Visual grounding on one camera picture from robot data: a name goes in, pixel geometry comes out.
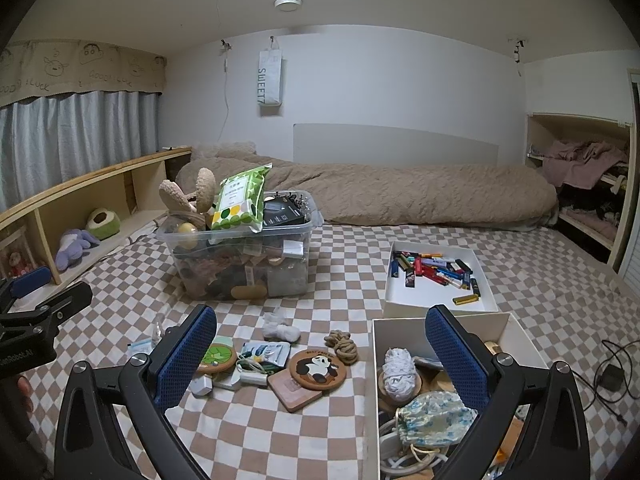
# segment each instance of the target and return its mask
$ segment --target white plastic bag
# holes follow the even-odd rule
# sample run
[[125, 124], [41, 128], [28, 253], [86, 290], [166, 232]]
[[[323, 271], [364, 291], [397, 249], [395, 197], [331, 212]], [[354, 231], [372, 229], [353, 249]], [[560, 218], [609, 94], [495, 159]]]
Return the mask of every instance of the white plastic bag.
[[282, 51], [269, 49], [260, 51], [258, 62], [258, 104], [280, 106], [280, 76], [282, 74]]

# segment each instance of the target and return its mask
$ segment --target green plush toy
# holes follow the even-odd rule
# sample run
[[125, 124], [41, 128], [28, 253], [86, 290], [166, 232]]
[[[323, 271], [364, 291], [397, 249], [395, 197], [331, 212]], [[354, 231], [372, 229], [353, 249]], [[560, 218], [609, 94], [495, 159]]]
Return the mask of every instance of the green plush toy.
[[86, 230], [98, 240], [104, 240], [120, 231], [120, 219], [113, 211], [101, 207], [89, 215]]

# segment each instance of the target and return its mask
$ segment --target screw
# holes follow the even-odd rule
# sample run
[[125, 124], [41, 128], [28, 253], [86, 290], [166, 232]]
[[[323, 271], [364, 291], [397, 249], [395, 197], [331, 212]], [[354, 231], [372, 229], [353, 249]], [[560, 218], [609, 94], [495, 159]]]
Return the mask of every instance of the screw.
[[131, 359], [129, 359], [129, 362], [134, 366], [142, 366], [146, 363], [146, 354], [135, 354]]
[[564, 361], [558, 361], [556, 363], [556, 370], [558, 370], [561, 374], [567, 374], [569, 373], [569, 371], [571, 371], [571, 367]]
[[505, 354], [504, 352], [502, 352], [501, 354], [498, 354], [495, 359], [502, 365], [502, 366], [511, 366], [513, 364], [513, 357], [511, 357], [509, 354]]
[[86, 370], [87, 366], [88, 365], [86, 361], [78, 361], [76, 364], [74, 364], [73, 371], [76, 374], [81, 374]]

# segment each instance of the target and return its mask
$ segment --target ceiling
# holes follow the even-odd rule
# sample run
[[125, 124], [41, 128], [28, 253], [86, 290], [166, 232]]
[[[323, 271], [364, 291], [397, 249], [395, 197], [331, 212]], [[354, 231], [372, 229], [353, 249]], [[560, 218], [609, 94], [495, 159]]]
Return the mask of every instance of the ceiling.
[[258, 30], [331, 23], [384, 25], [465, 41], [508, 56], [524, 38], [523, 62], [595, 50], [637, 48], [608, 0], [37, 0], [12, 41], [72, 38], [170, 56]]

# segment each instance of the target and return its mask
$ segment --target white cardboard box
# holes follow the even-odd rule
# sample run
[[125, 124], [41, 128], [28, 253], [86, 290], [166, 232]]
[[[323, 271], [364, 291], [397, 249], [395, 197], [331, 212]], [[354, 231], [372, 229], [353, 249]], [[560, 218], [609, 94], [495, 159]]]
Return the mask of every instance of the white cardboard box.
[[[394, 251], [409, 253], [433, 254], [441, 253], [446, 258], [460, 258], [472, 270], [472, 277], [478, 282], [480, 299], [460, 306], [453, 304], [453, 298], [471, 294], [471, 290], [463, 290], [453, 285], [442, 286], [423, 276], [415, 277], [415, 288], [404, 286], [404, 272], [400, 269], [398, 278], [391, 277], [391, 261]], [[494, 294], [482, 271], [480, 261], [472, 249], [449, 247], [442, 245], [419, 244], [415, 242], [393, 242], [386, 273], [385, 304], [383, 317], [423, 317], [433, 305], [443, 304], [452, 312], [475, 314], [479, 312], [498, 312]]]
[[[511, 354], [523, 366], [548, 368], [527, 333], [513, 314], [493, 312], [461, 315], [456, 318], [465, 330], [475, 333], [482, 341], [497, 342], [504, 352]], [[424, 317], [374, 319], [371, 324], [370, 351], [373, 359], [367, 362], [365, 397], [365, 459], [363, 480], [380, 480], [380, 450], [378, 447], [378, 386], [376, 371], [385, 362], [390, 348], [406, 348], [411, 355], [436, 358], [425, 336]]]

